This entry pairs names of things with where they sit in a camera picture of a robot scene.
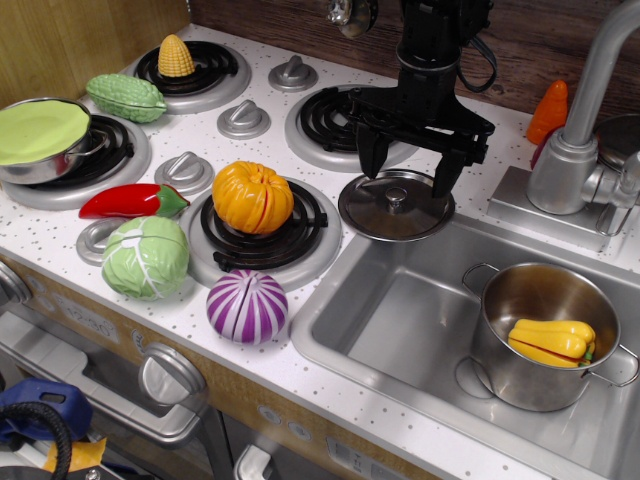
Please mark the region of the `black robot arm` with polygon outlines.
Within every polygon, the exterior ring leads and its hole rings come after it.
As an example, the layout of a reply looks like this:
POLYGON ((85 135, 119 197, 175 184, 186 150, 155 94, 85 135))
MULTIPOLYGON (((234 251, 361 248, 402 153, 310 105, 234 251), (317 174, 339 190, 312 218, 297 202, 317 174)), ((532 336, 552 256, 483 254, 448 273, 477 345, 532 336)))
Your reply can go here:
POLYGON ((440 153, 432 195, 451 193, 462 170, 482 163, 494 125, 464 107, 455 85, 462 49, 492 54, 478 39, 489 24, 489 1, 405 1, 403 34, 396 48, 398 83, 348 93, 360 168, 375 178, 397 141, 440 153))

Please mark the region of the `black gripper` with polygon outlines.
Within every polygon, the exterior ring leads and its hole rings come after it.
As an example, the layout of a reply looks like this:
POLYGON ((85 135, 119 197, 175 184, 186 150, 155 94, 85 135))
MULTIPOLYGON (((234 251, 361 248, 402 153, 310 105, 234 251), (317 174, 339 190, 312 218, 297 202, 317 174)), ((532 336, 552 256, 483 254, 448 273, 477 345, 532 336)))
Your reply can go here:
POLYGON ((448 196, 468 164, 484 161, 495 126, 455 95, 456 72, 403 69, 395 87, 359 87, 348 95, 362 173, 376 178, 392 142, 442 153, 432 196, 448 196))

